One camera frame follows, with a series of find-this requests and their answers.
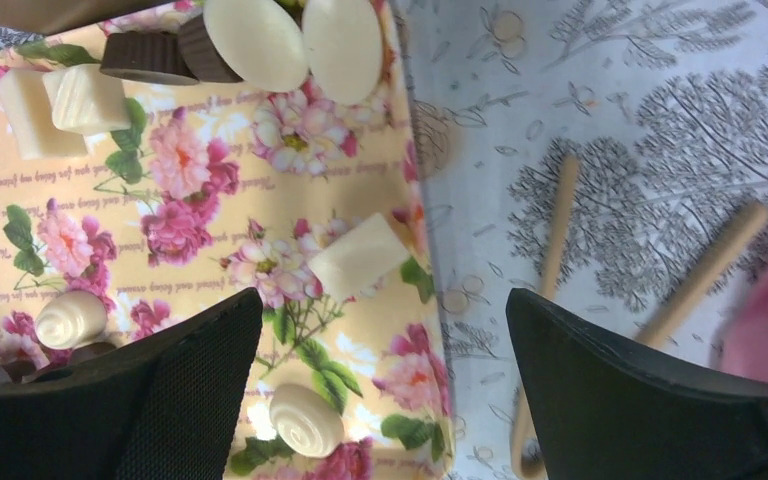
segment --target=white tablecloth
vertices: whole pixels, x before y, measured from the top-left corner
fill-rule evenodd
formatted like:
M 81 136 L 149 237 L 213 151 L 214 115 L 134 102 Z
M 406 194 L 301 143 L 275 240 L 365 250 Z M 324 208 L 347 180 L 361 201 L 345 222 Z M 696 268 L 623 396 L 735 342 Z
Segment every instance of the white tablecloth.
M 561 157 L 582 172 L 556 301 L 633 335 L 740 205 L 768 205 L 768 0 L 395 3 L 451 312 L 449 478 L 514 479 L 504 307 L 539 284 Z M 0 46 L 26 38 L 0 29 Z M 767 259 L 768 227 L 667 351 L 715 366 L 717 332 Z

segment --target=white chocolate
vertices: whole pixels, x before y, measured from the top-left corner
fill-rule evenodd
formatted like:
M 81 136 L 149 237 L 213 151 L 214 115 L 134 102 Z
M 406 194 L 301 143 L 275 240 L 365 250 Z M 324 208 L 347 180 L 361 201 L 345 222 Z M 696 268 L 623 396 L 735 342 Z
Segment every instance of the white chocolate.
M 48 95 L 48 103 L 51 104 L 51 108 L 54 108 L 54 103 L 57 101 L 57 91 L 60 89 L 60 83 L 63 82 L 63 76 L 66 75 L 69 69 L 61 68 L 60 70 L 53 70 L 51 72 L 44 73 L 42 76 L 42 84 L 45 86 L 45 93 Z
M 95 64 L 69 67 L 57 89 L 51 119 L 60 130 L 81 135 L 129 128 L 122 81 L 102 74 Z
M 340 414 L 316 392 L 299 385 L 275 389 L 269 419 L 287 446 L 306 457 L 331 455 L 345 436 Z
M 342 302 L 410 258 L 410 252 L 380 213 L 367 218 L 307 263 L 322 289 Z
M 14 68 L 0 79 L 0 103 L 13 129 L 22 160 L 87 155 L 84 138 L 51 122 L 43 73 Z
M 40 343 L 66 350 L 92 343 L 107 326 L 104 303 L 89 292 L 75 290 L 55 298 L 34 321 Z
M 302 36 L 310 71 L 329 99 L 354 105 L 378 86 L 384 43 L 369 0 L 308 0 Z
M 204 26 L 225 63 L 254 87 L 289 92 L 307 79 L 302 32 L 275 0 L 210 0 Z

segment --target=dark chocolate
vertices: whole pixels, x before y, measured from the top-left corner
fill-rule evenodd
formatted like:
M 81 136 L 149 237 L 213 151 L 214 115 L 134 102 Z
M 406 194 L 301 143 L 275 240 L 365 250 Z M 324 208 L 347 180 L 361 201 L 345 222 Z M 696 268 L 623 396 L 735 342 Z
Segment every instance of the dark chocolate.
M 178 38 L 170 33 L 125 32 L 107 37 L 101 73 L 157 85 L 195 85 L 198 80 L 187 68 Z
M 72 351 L 72 355 L 69 357 L 69 365 L 84 363 L 87 360 L 100 357 L 105 353 L 110 353 L 113 350 L 116 350 L 116 345 L 108 342 L 96 342 L 81 348 L 76 348 Z
M 22 378 L 36 371 L 34 363 L 28 360 L 16 360 L 15 362 L 0 365 L 0 385 L 5 383 L 21 383 Z
M 187 67 L 202 82 L 237 83 L 242 82 L 231 67 L 216 51 L 201 15 L 181 26 L 178 32 L 178 47 Z

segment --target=wooden stick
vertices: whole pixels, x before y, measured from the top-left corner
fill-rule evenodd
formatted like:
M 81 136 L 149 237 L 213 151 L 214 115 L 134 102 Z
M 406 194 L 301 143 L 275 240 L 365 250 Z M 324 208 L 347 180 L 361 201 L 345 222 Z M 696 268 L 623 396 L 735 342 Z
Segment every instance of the wooden stick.
M 567 155 L 561 164 L 558 190 L 555 193 L 555 207 L 552 213 L 552 225 L 549 231 L 549 249 L 543 262 L 543 275 L 540 281 L 540 295 L 547 300 L 555 298 L 558 276 L 561 273 L 561 260 L 564 243 L 569 229 L 572 204 L 575 200 L 575 184 L 578 181 L 578 158 Z M 526 439 L 534 435 L 534 421 L 528 408 L 525 390 L 520 385 L 519 403 L 514 418 L 513 438 L 511 440 L 511 470 L 522 479 L 543 478 L 546 467 L 543 462 L 527 462 L 522 458 L 522 447 Z
M 667 337 L 678 330 L 714 282 L 764 227 L 767 219 L 768 209 L 760 202 L 755 201 L 743 207 L 635 340 L 651 348 L 662 347 Z M 520 478 L 543 478 L 546 475 L 546 466 L 543 461 L 529 463 L 522 458 L 525 439 L 532 436 L 535 429 L 531 412 L 528 411 L 528 401 L 522 389 L 519 400 L 511 445 L 511 467 Z
M 714 282 L 764 227 L 767 218 L 768 209 L 760 202 L 744 206 L 635 340 L 652 348 L 662 348 L 667 337 L 678 330 Z

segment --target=square white chocolate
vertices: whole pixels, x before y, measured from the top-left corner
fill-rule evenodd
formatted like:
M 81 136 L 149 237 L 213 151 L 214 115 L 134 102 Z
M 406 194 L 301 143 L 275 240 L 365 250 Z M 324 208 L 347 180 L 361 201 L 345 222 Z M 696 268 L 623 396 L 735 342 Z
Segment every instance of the square white chocolate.
M 48 103 L 51 104 L 51 108 L 54 108 L 54 103 L 57 101 L 57 91 L 60 90 L 60 84 L 63 82 L 63 76 L 66 75 L 69 69 L 61 68 L 60 70 L 54 70 L 44 73 L 42 75 L 42 84 L 45 86 L 45 93 L 48 95 Z
M 322 289 L 342 302 L 370 287 L 410 258 L 410 252 L 376 213 L 307 263 Z
M 81 135 L 129 128 L 122 81 L 102 74 L 94 64 L 68 68 L 57 89 L 51 119 L 55 127 Z
M 86 156 L 84 137 L 54 127 L 42 76 L 42 72 L 14 68 L 0 79 L 1 108 L 13 129 L 19 157 Z

